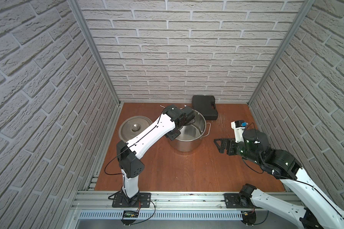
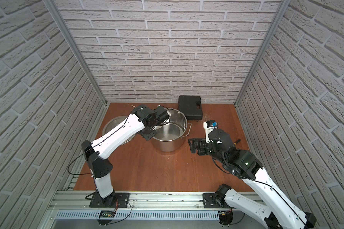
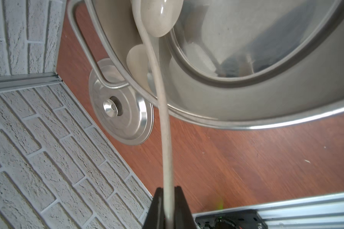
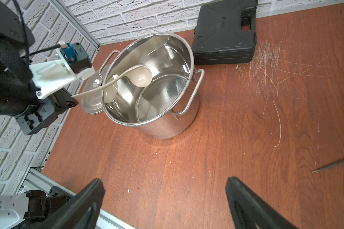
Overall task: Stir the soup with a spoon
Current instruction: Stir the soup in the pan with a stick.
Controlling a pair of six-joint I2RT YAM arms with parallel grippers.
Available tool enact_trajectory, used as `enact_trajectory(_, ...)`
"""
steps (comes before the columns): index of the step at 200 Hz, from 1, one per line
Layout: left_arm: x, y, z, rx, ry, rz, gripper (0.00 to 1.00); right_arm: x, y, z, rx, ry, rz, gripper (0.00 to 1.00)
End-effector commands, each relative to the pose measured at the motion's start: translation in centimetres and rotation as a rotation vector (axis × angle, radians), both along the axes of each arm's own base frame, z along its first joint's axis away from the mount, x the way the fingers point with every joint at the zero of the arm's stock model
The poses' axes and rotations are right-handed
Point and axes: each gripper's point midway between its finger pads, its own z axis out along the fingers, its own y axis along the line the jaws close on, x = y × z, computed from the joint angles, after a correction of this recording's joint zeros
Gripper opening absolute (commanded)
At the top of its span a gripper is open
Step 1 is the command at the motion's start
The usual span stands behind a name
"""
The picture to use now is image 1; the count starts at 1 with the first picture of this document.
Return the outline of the stainless steel pot lid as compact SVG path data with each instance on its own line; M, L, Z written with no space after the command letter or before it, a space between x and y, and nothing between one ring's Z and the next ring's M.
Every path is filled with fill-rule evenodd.
M127 142L143 132L152 123L151 119L145 116L133 116L121 124L118 136L122 141Z

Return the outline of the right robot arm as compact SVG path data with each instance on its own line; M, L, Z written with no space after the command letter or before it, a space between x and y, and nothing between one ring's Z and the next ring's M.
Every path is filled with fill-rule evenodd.
M259 188L245 184L235 198L243 207L272 212L300 229L344 229L344 210L338 207L310 178L302 164L288 151L273 149L265 133L256 129L235 129L235 138L214 140L220 153L240 156L258 165L286 185L303 203L290 204Z

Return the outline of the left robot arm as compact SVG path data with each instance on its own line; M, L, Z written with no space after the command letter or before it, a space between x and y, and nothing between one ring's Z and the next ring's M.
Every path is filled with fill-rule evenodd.
M123 175L121 192L127 201L135 200L139 194L139 174L145 165L141 158L160 138L171 141L180 134L180 129L195 118L195 111L186 106L182 109L175 105L166 107L149 127L131 140L117 143L117 160Z

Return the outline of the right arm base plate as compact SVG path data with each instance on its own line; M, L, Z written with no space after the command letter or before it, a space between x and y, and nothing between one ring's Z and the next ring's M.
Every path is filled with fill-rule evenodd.
M259 208L251 201L251 194L248 193L224 193L224 202L227 209L254 209Z

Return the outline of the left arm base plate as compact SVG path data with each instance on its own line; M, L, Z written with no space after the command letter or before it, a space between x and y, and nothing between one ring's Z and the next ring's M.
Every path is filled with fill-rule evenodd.
M128 198L122 191L109 196L113 201L113 208L149 208L151 203L151 193L139 192L132 198Z

